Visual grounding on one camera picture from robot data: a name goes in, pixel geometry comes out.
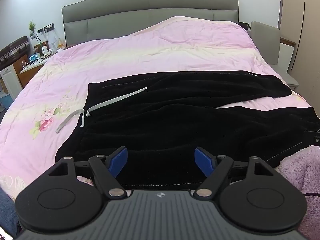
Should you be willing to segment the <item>small green potted plant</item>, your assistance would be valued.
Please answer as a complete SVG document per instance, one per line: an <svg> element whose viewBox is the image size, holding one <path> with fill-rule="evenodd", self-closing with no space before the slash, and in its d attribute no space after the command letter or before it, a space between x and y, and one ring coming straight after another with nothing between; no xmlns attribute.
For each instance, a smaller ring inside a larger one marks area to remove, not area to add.
<svg viewBox="0 0 320 240"><path fill-rule="evenodd" d="M29 37L32 40L36 37L35 23L33 21L29 22Z"/></svg>

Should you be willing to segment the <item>beige wardrobe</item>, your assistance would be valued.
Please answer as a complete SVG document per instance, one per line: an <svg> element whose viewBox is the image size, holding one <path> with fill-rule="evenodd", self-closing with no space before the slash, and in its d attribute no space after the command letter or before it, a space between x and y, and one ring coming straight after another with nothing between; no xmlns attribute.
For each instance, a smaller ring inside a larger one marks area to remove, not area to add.
<svg viewBox="0 0 320 240"><path fill-rule="evenodd" d="M290 74L300 89L314 85L319 76L319 0L281 0L280 31L296 44Z"/></svg>

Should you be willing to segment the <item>fluffy pink blanket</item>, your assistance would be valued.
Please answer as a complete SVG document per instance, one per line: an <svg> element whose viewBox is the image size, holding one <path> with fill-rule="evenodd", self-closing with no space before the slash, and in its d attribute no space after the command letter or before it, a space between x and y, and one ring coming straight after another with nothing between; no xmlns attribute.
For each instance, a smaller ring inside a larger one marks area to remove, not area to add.
<svg viewBox="0 0 320 240"><path fill-rule="evenodd" d="M319 147L309 146L283 159L276 170L303 194L319 193ZM299 230L319 239L319 197L306 197L308 208Z"/></svg>

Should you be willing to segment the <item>grey chair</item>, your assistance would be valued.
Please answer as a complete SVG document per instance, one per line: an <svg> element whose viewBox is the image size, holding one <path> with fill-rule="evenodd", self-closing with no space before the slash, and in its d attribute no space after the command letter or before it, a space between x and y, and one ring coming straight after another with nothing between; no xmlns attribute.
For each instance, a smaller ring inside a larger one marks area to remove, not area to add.
<svg viewBox="0 0 320 240"><path fill-rule="evenodd" d="M295 88L299 86L298 82L278 66L280 54L280 30L276 27L252 21L249 33L265 62L281 76L292 90L295 90Z"/></svg>

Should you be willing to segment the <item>white cabinet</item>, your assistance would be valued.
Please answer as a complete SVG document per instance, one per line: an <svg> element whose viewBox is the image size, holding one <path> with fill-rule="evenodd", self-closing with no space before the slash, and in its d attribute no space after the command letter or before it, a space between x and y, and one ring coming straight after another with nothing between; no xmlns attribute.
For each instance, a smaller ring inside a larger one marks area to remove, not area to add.
<svg viewBox="0 0 320 240"><path fill-rule="evenodd" d="M23 88L13 65L1 70L1 78L4 81L11 98L15 101Z"/></svg>

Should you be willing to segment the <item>black pants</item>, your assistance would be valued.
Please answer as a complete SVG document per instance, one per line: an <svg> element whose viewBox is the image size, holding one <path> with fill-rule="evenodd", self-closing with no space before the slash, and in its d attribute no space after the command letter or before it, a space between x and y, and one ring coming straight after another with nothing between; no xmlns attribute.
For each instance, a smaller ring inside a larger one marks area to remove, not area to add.
<svg viewBox="0 0 320 240"><path fill-rule="evenodd" d="M305 131L319 130L312 107L249 109L241 101L283 99L291 89L275 76L246 71L162 72L90 83L84 110L101 102L147 90L81 115L56 160L76 161L121 146L127 163L117 180L127 189L194 189L205 179L195 164L202 147L235 161L268 160L295 146Z"/></svg>

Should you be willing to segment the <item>white pants drawstring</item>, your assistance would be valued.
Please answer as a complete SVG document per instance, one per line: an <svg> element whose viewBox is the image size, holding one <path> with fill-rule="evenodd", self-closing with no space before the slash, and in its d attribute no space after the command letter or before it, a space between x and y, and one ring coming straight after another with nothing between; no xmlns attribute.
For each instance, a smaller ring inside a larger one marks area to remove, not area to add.
<svg viewBox="0 0 320 240"><path fill-rule="evenodd" d="M139 94L143 91L147 90L147 87L144 87L142 89L139 89L137 91L134 91L132 93L129 93L129 94L125 94L125 95L122 95L122 96L118 96L116 98L112 98L110 100L107 100L107 101L104 101L104 102L101 102L99 104L96 104L92 107L89 107L87 110L84 110L83 108L82 109L79 109L79 110L76 110L74 112L72 112L71 114L69 114L67 116L67 118L65 118L65 120L57 127L57 129L55 130L55 133L60 133L60 131L69 123L69 121L71 120L71 118L75 115L81 115L81 124L80 124L80 127L84 127L85 126L85 117L89 117L91 116L91 113L97 109L100 109L102 107L105 107L105 106L108 106L108 105L111 105L113 103L116 103L116 102L119 102L121 100L124 100L126 98L129 98L131 96L134 96L136 94Z"/></svg>

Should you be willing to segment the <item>pink floral duvet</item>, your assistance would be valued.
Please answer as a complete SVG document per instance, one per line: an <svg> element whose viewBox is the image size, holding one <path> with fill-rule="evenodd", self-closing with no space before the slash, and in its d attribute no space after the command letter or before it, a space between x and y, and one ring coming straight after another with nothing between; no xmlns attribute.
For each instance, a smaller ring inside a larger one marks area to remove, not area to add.
<svg viewBox="0 0 320 240"><path fill-rule="evenodd" d="M135 74L245 70L274 76L242 27L172 17L134 34L89 41L51 57L1 121L1 189L12 199L53 165L77 123L57 128L87 97L88 84Z"/></svg>

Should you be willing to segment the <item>wooden nightstand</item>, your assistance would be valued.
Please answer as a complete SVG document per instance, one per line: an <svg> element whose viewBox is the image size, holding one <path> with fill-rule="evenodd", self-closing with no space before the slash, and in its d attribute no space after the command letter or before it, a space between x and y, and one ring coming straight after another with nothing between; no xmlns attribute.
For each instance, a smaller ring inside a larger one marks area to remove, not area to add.
<svg viewBox="0 0 320 240"><path fill-rule="evenodd" d="M19 55L12 65L23 88L52 56L53 54L48 57L40 57L37 61L30 63L26 53Z"/></svg>

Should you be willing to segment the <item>grey upholstered headboard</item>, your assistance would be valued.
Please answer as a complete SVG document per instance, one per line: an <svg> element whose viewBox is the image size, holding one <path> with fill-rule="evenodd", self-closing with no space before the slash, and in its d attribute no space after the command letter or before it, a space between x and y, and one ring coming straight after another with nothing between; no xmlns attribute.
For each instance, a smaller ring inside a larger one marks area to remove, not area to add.
<svg viewBox="0 0 320 240"><path fill-rule="evenodd" d="M239 22L239 0L84 0L64 6L66 44L119 38L175 16Z"/></svg>

